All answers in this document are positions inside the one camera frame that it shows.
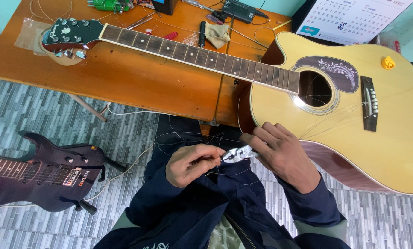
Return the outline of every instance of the guitar bridge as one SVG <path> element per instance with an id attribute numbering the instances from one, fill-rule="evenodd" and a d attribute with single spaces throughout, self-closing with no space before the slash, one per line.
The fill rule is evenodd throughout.
<path id="1" fill-rule="evenodd" d="M 62 185 L 72 187 L 78 180 L 81 172 L 81 168 L 74 168 L 70 170 L 68 176 L 66 177 L 64 183 Z"/>
<path id="2" fill-rule="evenodd" d="M 377 131 L 378 102 L 372 79 L 366 76 L 360 77 L 362 87 L 363 128 L 366 131 Z"/>

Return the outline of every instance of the person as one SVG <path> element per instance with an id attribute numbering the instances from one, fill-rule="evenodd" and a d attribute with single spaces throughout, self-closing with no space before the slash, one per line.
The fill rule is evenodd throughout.
<path id="1" fill-rule="evenodd" d="M 160 115 L 145 182 L 94 248 L 350 248 L 346 219 L 291 132 L 266 122 L 252 135 L 222 125 L 210 134 L 202 137 L 197 120 Z M 250 160 L 222 162 L 226 150 L 245 144 L 283 187 L 298 236 L 265 208 L 265 189 Z"/>

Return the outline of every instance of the guitar neck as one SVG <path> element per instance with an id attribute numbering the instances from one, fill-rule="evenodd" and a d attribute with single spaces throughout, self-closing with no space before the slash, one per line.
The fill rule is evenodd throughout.
<path id="1" fill-rule="evenodd" d="M 298 94 L 299 73 L 105 24 L 99 40 Z"/>
<path id="2" fill-rule="evenodd" d="M 0 159 L 0 176 L 23 178 L 23 173 L 28 166 L 29 163 Z"/>

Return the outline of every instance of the black screwdriver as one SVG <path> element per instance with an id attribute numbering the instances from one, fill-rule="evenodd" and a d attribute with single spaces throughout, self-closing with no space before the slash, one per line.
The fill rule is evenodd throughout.
<path id="1" fill-rule="evenodd" d="M 200 47 L 205 46 L 205 29 L 206 29 L 206 22 L 201 21 L 200 22 L 200 33 L 199 33 L 199 46 Z"/>

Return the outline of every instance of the electric guitar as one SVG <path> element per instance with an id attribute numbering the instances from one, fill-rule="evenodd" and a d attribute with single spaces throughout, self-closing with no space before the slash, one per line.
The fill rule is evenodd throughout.
<path id="1" fill-rule="evenodd" d="M 389 48 L 328 47 L 281 32 L 260 63 L 66 19 L 45 32 L 42 45 L 58 57 L 83 49 L 76 55 L 85 58 L 101 41 L 249 82 L 238 110 L 243 132 L 281 123 L 311 160 L 348 187 L 413 194 L 413 66 Z"/>
<path id="2" fill-rule="evenodd" d="M 36 133 L 21 135 L 36 150 L 18 160 L 0 157 L 0 205 L 29 201 L 49 212 L 76 205 L 93 214 L 95 208 L 82 199 L 103 168 L 103 151 L 87 144 L 58 147 Z"/>

